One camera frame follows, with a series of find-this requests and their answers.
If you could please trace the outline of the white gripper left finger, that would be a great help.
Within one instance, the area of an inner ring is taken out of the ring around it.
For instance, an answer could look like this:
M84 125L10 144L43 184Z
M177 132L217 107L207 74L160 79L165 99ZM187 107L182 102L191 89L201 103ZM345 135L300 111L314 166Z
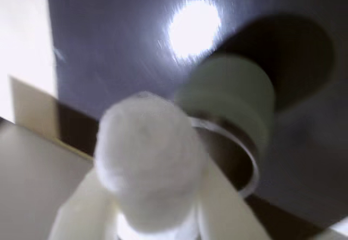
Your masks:
M57 212L49 239L118 239L118 206L91 169Z

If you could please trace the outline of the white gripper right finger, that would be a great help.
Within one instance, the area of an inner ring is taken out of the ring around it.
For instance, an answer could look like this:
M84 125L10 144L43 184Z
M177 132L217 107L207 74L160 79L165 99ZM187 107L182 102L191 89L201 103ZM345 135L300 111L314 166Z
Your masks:
M269 239L267 231L213 160L197 208L201 239Z

